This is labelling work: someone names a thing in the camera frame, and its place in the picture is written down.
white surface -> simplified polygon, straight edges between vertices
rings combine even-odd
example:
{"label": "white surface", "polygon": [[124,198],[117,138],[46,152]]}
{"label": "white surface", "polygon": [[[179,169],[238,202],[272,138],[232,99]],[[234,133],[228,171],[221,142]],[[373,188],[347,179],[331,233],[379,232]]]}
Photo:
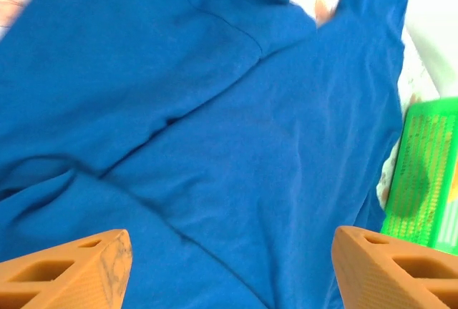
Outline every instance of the white surface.
{"label": "white surface", "polygon": [[441,96],[458,96],[456,0],[409,0],[406,25]]}

orange plastic piece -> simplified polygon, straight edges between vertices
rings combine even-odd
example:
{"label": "orange plastic piece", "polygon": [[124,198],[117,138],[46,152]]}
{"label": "orange plastic piece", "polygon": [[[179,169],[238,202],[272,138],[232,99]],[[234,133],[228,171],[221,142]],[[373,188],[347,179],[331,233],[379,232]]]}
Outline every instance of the orange plastic piece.
{"label": "orange plastic piece", "polygon": [[129,279],[126,230],[0,263],[0,309],[118,309]]}
{"label": "orange plastic piece", "polygon": [[457,309],[458,257],[340,227],[332,259],[346,309]]}

green plastic basket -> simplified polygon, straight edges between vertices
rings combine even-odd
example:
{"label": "green plastic basket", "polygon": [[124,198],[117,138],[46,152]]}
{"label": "green plastic basket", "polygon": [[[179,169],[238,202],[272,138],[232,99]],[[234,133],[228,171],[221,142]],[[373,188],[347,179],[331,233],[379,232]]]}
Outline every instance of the green plastic basket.
{"label": "green plastic basket", "polygon": [[413,104],[386,204],[384,234],[458,255],[457,155],[458,98]]}

rectangular hole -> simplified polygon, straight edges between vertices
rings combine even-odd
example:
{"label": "rectangular hole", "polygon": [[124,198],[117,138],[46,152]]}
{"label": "rectangular hole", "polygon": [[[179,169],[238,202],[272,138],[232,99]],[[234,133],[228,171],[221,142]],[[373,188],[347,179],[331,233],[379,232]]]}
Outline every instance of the rectangular hole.
{"label": "rectangular hole", "polygon": [[440,299],[450,309],[458,309],[458,292],[435,290],[432,291],[432,293],[435,294],[438,299]]}
{"label": "rectangular hole", "polygon": [[370,235],[367,235],[367,236],[364,236],[364,238],[370,242],[370,243],[373,243],[375,245],[387,245],[389,244],[388,241],[384,240],[383,238],[381,237],[378,237],[378,236],[370,236]]}
{"label": "rectangular hole", "polygon": [[49,282],[64,273],[74,261],[41,261],[15,275],[10,282]]}
{"label": "rectangular hole", "polygon": [[20,309],[37,293],[0,293],[0,309]]}
{"label": "rectangular hole", "polygon": [[78,246],[79,248],[91,248],[91,247],[95,247],[97,246],[99,243],[100,243],[101,240],[95,240],[95,241],[89,241],[89,242],[86,242],[80,246]]}
{"label": "rectangular hole", "polygon": [[458,275],[446,265],[426,257],[394,257],[393,261],[413,278],[458,278]]}

blue cloth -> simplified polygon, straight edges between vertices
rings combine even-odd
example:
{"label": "blue cloth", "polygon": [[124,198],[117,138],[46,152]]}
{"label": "blue cloth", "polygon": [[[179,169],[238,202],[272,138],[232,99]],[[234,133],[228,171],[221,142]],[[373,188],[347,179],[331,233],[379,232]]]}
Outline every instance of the blue cloth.
{"label": "blue cloth", "polygon": [[0,43],[0,261],[127,228],[123,308],[339,308],[407,0],[33,0]]}

